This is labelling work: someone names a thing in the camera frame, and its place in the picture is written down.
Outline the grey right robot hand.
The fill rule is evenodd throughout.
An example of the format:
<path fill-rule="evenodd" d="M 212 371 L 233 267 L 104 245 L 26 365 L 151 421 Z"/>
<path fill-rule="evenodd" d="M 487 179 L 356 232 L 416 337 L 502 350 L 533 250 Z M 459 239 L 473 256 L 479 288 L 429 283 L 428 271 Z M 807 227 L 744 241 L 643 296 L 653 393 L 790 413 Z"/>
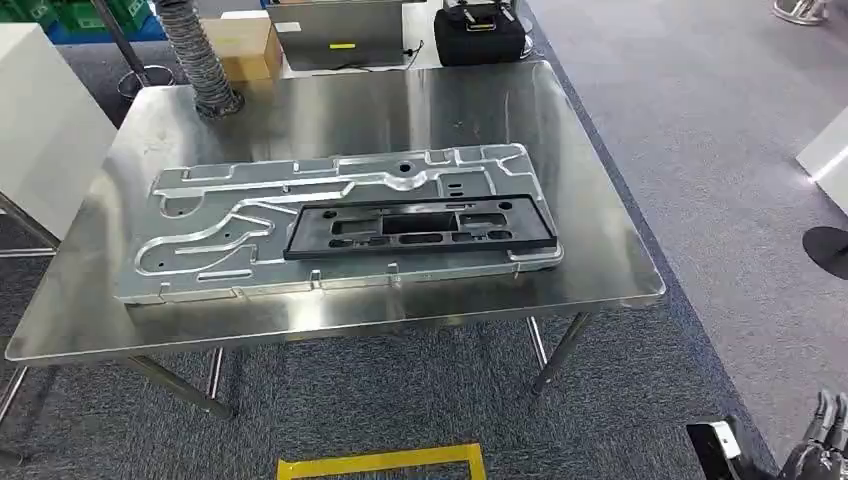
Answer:
<path fill-rule="evenodd" d="M 802 440 L 790 452 L 778 479 L 847 478 L 847 394 L 827 390 L 817 395 L 817 406 Z"/>

